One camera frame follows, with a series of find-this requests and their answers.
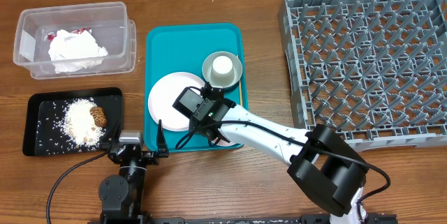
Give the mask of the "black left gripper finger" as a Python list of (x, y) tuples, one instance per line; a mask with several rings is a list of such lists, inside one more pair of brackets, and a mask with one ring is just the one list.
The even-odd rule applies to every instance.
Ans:
[(116, 120), (113, 127), (106, 131), (105, 135), (100, 141), (100, 149), (111, 149), (113, 144), (119, 138), (119, 134), (122, 129), (122, 120)]
[(156, 145), (158, 148), (157, 153), (158, 154), (168, 154), (168, 146), (166, 144), (165, 135), (163, 132), (163, 124), (162, 120), (159, 119), (158, 121), (158, 130), (156, 134)]

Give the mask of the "large pink plate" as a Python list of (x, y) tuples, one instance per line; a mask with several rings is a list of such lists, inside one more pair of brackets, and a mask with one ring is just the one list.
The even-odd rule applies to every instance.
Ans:
[(189, 128), (189, 118), (178, 112), (173, 103), (184, 88), (201, 88), (205, 82), (187, 72), (170, 73), (158, 80), (151, 88), (147, 101), (148, 111), (157, 124), (161, 120), (166, 130), (180, 132)]

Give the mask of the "white napkin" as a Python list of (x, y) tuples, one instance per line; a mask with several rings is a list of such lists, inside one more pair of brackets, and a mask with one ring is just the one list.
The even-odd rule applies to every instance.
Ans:
[(81, 34), (58, 30), (48, 50), (55, 73), (72, 73), (82, 68), (93, 68), (102, 63), (102, 59), (83, 61), (92, 57), (108, 56), (105, 47), (100, 47), (91, 33)]

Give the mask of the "red foil wrapper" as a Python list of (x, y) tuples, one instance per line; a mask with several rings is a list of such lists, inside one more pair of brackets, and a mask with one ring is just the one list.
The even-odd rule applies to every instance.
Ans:
[[(87, 31), (87, 32), (91, 33), (91, 27), (85, 27), (85, 28), (81, 28), (81, 29), (76, 29), (76, 30), (73, 30), (71, 33), (81, 34), (84, 31)], [(57, 36), (56, 32), (50, 32), (50, 33), (48, 33), (46, 35), (46, 39), (49, 40), (49, 41), (52, 41), (56, 36)]]

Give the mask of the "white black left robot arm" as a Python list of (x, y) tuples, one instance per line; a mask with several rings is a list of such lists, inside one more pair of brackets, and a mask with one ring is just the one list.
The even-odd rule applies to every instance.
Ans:
[(154, 222), (141, 205), (147, 166), (157, 165), (160, 158), (169, 156), (163, 126), (158, 125), (156, 151), (145, 151), (143, 144), (139, 130), (123, 130), (118, 138), (100, 141), (100, 148), (119, 166), (119, 172), (106, 177), (98, 188), (101, 223)]

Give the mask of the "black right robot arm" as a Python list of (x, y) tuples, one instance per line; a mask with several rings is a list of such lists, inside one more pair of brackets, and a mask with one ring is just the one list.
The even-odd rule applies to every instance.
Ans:
[(308, 199), (330, 214), (330, 223), (371, 223), (374, 217), (365, 211), (364, 200), (390, 186), (383, 170), (322, 124), (313, 130), (276, 124), (225, 98), (222, 89), (210, 84), (184, 88), (173, 107), (189, 118), (189, 132), (176, 149), (202, 135), (210, 144), (228, 140), (276, 158), (287, 165), (288, 175)]

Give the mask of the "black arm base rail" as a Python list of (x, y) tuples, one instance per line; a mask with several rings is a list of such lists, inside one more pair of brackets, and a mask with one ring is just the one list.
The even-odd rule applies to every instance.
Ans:
[(183, 219), (183, 218), (136, 218), (118, 221), (90, 221), (88, 224), (100, 223), (147, 223), (147, 224), (329, 224), (329, 214), (302, 215), (297, 218), (211, 218), (211, 219)]

